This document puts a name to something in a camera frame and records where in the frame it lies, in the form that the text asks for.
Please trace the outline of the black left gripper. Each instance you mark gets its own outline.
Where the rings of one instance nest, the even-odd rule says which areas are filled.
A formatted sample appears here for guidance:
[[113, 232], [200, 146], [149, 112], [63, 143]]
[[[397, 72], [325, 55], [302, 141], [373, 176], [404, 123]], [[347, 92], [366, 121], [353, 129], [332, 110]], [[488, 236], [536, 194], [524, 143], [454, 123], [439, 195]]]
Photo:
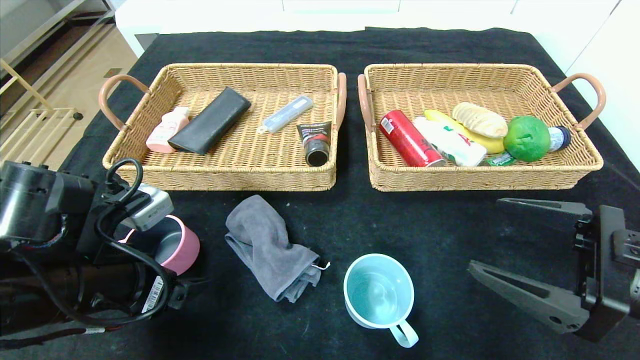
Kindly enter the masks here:
[[[209, 276], [188, 276], [177, 283], [177, 310], [202, 294]], [[160, 305], [160, 298], [172, 292], [150, 266], [142, 262], [88, 264], [85, 266], [85, 303], [90, 312], [115, 311], [137, 316]]]

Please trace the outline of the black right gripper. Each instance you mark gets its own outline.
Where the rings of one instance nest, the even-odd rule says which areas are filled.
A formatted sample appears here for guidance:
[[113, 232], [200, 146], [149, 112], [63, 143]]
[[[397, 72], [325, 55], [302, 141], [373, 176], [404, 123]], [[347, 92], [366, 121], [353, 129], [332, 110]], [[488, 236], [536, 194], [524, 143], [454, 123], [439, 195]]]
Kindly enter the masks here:
[[594, 343], [624, 319], [639, 319], [639, 232], [626, 227], [622, 209], [601, 205], [594, 217], [592, 210], [579, 202], [503, 197], [496, 205], [511, 219], [531, 228], [569, 236], [585, 227], [578, 267], [579, 296], [471, 260], [467, 270], [480, 284], [556, 333], [575, 333]]

